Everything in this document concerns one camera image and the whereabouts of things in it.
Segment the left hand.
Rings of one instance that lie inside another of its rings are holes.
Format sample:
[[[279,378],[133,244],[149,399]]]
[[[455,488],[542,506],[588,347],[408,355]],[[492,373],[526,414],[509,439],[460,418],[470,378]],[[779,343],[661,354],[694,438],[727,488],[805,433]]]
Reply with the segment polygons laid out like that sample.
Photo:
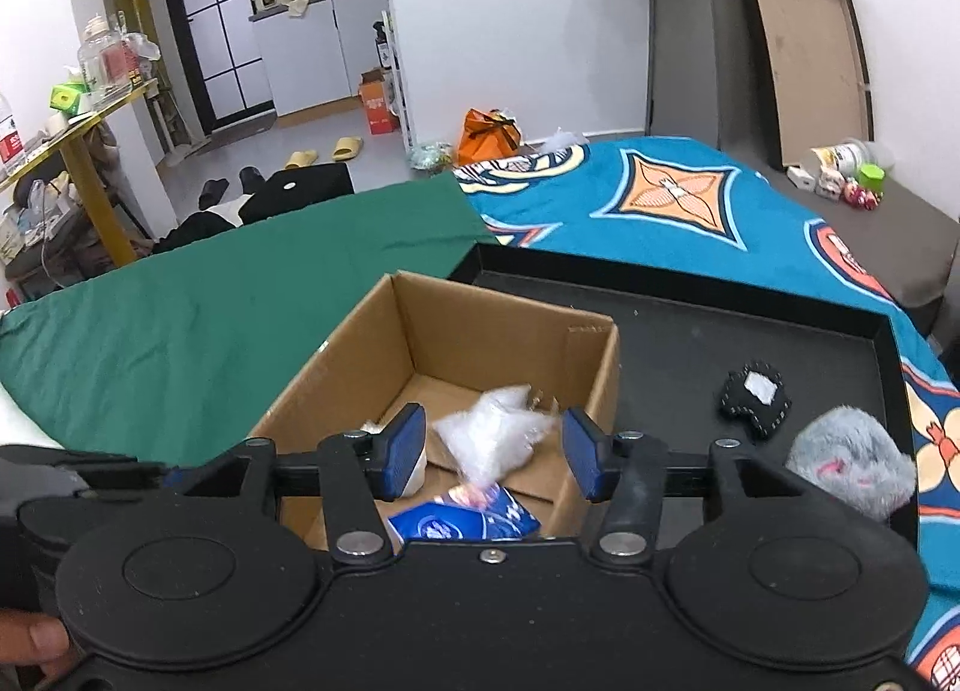
[[[44,613],[0,613],[0,663],[3,668],[39,666],[44,677],[61,677],[78,660],[64,623]]]

